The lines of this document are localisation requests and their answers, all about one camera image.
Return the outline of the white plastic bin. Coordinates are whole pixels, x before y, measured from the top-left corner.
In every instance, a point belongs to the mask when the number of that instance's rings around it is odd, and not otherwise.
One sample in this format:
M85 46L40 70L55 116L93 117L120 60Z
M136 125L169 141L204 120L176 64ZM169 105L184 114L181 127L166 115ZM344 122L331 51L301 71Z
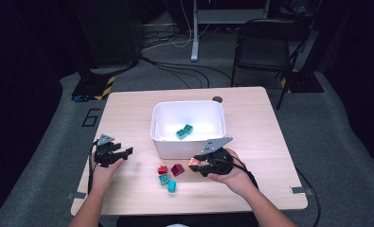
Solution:
M193 132L179 140L176 132L186 124L193 127ZM190 159L201 153L208 139L225 135L223 106L217 101L161 102L153 109L151 139L162 159Z

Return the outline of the person's dark clothing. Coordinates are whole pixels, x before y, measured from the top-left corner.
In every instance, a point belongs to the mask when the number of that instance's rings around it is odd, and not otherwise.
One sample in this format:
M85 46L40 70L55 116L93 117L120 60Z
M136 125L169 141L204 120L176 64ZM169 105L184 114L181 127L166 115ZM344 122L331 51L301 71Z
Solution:
M252 213L120 216L116 227L167 227L171 224L187 227L258 227L258 221Z

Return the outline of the white desk frame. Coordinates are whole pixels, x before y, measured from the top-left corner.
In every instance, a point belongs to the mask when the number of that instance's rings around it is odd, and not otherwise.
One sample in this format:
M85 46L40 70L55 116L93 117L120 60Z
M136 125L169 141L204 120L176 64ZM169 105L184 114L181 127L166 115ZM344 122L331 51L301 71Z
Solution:
M191 61L196 62L199 54L199 24L224 25L243 24L251 19L266 18L270 0L264 0L261 9L198 9L198 0L193 0L193 42Z

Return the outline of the maroon sloped toy block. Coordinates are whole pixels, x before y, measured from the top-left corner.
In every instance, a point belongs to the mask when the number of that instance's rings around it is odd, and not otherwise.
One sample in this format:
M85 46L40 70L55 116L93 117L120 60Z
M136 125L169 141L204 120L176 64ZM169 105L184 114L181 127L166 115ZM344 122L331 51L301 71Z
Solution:
M182 167L181 164L175 164L172 168L171 168L171 172L172 174L177 177L179 175L181 175L182 173L185 172L184 168Z

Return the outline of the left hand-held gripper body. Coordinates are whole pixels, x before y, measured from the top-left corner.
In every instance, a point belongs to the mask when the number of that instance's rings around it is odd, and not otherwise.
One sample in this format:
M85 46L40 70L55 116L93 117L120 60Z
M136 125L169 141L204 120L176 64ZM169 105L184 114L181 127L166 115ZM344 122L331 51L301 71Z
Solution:
M111 155L114 150L114 138L106 134L102 134L97 140L97 148L94 160L100 166L108 167L111 162Z

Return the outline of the black folding chair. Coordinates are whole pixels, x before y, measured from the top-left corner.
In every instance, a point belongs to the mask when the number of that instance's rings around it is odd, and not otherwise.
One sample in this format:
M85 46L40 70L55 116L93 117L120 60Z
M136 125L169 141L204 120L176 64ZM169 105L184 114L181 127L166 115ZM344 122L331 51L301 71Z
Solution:
M236 42L230 86L236 85L237 68L274 72L288 81L310 34L311 27L296 20L259 18L245 22Z

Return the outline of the dark curtain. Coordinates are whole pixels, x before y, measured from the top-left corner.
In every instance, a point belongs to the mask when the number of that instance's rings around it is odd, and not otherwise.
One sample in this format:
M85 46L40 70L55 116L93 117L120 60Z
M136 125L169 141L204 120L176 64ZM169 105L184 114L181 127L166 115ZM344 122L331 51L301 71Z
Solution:
M0 208L38 147L62 86L13 0L0 0Z
M374 159L374 0L324 0L318 25L331 36L318 67Z

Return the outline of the black equipment case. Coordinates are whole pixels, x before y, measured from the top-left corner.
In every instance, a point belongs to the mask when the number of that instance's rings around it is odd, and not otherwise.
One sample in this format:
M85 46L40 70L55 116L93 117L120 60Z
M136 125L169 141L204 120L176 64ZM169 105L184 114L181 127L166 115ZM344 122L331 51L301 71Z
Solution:
M136 63L143 27L131 0L71 0L91 48L95 65Z

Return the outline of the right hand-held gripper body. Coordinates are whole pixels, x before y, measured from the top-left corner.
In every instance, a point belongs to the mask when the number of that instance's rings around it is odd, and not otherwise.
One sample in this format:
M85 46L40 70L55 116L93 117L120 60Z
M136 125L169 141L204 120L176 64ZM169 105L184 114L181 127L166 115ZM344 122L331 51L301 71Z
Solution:
M223 137L207 141L205 148L202 150L202 155L207 157L206 162L207 166L210 166L210 173L226 175L231 171L233 158L223 146L232 140L232 137Z

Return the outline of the person's left hand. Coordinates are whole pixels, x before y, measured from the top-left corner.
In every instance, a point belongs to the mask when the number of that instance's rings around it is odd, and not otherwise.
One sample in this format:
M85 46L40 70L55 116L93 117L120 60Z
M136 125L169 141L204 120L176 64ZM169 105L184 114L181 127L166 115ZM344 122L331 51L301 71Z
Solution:
M109 188L118 168L124 162L119 159L108 167L100 166L96 162L93 163L93 191L105 191Z

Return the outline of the black stand base striped edge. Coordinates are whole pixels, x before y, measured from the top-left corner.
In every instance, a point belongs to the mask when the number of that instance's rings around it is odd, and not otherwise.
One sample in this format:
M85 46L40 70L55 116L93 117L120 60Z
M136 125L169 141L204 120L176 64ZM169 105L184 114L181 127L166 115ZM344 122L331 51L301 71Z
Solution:
M72 93L72 99L75 102L105 99L111 91L115 78L114 73L80 72L80 80Z

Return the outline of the person's right hand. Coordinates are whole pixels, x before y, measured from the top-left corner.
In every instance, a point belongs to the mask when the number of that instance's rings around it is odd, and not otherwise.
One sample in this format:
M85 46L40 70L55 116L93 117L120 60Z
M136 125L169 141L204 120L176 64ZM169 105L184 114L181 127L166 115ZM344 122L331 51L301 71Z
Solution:
M255 192L256 187L252 184L250 177L244 171L245 165L240 160L237 153L231 148L227 152L232 156L233 169L226 175L209 174L208 178L217 183L225 184L231 191L248 200Z

